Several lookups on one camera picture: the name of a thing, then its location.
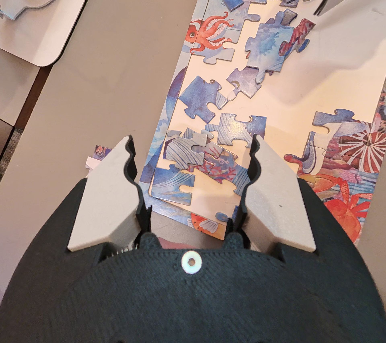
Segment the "purple eyelash puzzle piece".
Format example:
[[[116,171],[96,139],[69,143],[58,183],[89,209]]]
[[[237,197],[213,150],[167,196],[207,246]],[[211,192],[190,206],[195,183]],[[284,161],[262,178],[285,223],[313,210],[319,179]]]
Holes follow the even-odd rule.
[[[261,88],[261,85],[256,83],[256,76],[258,71],[258,68],[248,66],[246,66],[243,70],[235,68],[226,79],[234,86],[234,90],[229,93],[227,99],[229,101],[234,100],[239,92],[242,92],[244,95],[251,99],[253,95]]]

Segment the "orange print puzzle piece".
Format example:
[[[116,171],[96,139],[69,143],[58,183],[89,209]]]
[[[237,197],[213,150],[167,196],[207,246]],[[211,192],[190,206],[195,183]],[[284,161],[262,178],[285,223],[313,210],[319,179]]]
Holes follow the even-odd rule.
[[[99,165],[99,163],[110,153],[111,150],[111,148],[96,145],[93,156],[88,157],[86,160],[85,167],[89,169],[89,172],[94,170]]]

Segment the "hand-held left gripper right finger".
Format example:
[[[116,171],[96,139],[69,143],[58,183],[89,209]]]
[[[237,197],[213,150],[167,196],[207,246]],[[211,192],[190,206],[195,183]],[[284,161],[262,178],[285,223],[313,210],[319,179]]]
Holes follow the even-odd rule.
[[[315,241],[295,173],[254,135],[234,230],[244,230],[255,250],[269,254],[277,243],[314,252]]]

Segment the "pale striped whale puzzle piece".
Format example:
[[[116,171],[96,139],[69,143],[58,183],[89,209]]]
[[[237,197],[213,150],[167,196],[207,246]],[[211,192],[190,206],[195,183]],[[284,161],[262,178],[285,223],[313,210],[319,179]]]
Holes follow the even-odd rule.
[[[189,164],[203,165],[204,153],[194,152],[192,147],[205,147],[208,135],[195,133],[190,128],[186,129],[183,137],[180,134],[176,130],[167,131],[163,159],[175,161],[175,167],[179,169],[187,169]]]

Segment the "light blue anemone puzzle piece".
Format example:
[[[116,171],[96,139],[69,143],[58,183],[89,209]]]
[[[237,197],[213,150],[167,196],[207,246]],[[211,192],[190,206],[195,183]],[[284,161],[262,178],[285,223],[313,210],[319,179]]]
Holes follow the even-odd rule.
[[[261,23],[256,37],[249,37],[245,51],[250,51],[247,66],[258,68],[256,82],[262,83],[267,70],[280,71],[284,57],[279,56],[283,41],[289,41],[294,28],[275,24]]]

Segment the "sea print puzzle board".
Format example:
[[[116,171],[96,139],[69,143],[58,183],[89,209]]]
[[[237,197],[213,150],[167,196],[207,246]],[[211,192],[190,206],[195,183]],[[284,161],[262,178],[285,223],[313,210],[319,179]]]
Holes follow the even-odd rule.
[[[201,166],[189,164],[187,169],[181,169],[195,175],[193,187],[180,186],[180,191],[192,194],[190,206],[164,201],[151,195],[155,168],[169,169],[170,164],[176,163],[163,159],[168,130],[180,131],[183,137],[190,128],[207,134],[206,145],[217,144],[218,132],[205,130],[207,123],[199,116],[187,116],[187,105],[179,97],[200,76],[208,83],[217,81],[220,94],[227,98],[234,90],[227,77],[235,68],[243,70],[247,66],[248,38],[256,37],[261,23],[289,9],[297,13],[291,27],[304,18],[315,23],[307,35],[307,47],[301,52],[292,51],[280,71],[267,70],[261,88],[251,99],[239,92],[222,109],[208,103],[207,108],[215,114],[208,124],[219,125],[221,113],[236,114],[235,119],[240,122],[251,121],[252,115],[266,117],[264,139],[283,160],[286,154],[303,156],[310,132],[329,135],[318,174],[299,176],[297,164],[284,162],[310,184],[349,238],[358,243],[385,155],[385,0],[345,0],[316,16],[314,10],[320,1],[250,0],[248,13],[258,14],[260,21],[245,20],[238,42],[224,43],[224,48],[234,49],[231,61],[205,63],[204,56],[190,53],[184,41],[139,181],[147,206],[198,231],[218,239],[224,237],[226,220],[236,214],[240,202],[234,192],[236,186],[210,178],[210,163],[204,159]],[[203,19],[208,3],[209,0],[197,1],[192,20]],[[332,137],[328,128],[312,124],[317,111],[335,114],[336,109],[353,111],[353,119],[371,127],[353,135]],[[234,139],[232,143],[217,145],[237,155],[237,164],[247,169],[247,142]],[[192,150],[204,153],[205,147],[195,145]]]

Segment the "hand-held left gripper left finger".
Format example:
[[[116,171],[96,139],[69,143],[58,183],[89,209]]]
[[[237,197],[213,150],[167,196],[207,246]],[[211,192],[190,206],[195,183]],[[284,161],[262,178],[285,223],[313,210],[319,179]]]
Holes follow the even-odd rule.
[[[137,169],[131,135],[115,146],[87,177],[68,249],[77,251],[101,243],[113,250],[131,250],[139,234],[150,232],[151,208],[134,182]]]

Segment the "white rounded board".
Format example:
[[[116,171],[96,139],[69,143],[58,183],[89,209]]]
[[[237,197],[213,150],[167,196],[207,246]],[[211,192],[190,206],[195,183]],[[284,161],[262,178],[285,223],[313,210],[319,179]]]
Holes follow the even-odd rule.
[[[1,49],[36,66],[59,57],[85,0],[53,0],[26,8],[15,20],[1,18]]]

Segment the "blue wave puzzle piece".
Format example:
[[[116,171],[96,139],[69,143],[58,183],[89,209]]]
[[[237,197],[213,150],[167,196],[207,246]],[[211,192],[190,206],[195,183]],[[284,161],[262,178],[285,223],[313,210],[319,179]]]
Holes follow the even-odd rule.
[[[180,186],[193,187],[195,175],[181,172],[174,164],[169,166],[169,169],[155,168],[152,197],[190,206],[192,194],[180,191]]]

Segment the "blue red coral puzzle piece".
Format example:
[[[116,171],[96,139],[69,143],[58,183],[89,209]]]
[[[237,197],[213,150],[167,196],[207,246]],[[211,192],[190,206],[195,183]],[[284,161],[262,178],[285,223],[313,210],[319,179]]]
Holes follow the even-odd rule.
[[[218,183],[223,180],[233,182],[236,175],[243,169],[235,161],[238,156],[214,142],[204,148],[205,160],[210,163],[208,176]]]

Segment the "dark blue whale eye piece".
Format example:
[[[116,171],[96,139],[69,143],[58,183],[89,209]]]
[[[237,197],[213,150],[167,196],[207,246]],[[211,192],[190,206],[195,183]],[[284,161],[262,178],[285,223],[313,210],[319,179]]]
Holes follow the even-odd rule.
[[[215,114],[207,108],[208,103],[215,104],[222,109],[229,101],[220,94],[221,85],[215,81],[205,82],[200,76],[191,82],[179,99],[187,105],[185,113],[191,119],[199,116],[205,123],[209,123]]]

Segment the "blue striped whale puzzle piece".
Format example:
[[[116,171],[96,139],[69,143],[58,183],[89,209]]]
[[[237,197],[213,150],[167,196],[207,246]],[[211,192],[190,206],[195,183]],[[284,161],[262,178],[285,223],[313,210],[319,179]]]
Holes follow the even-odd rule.
[[[240,122],[235,119],[236,114],[221,113],[219,125],[207,124],[205,130],[217,131],[217,144],[232,146],[234,139],[247,142],[246,147],[250,148],[254,134],[264,138],[266,128],[266,117],[252,115],[249,122]]]

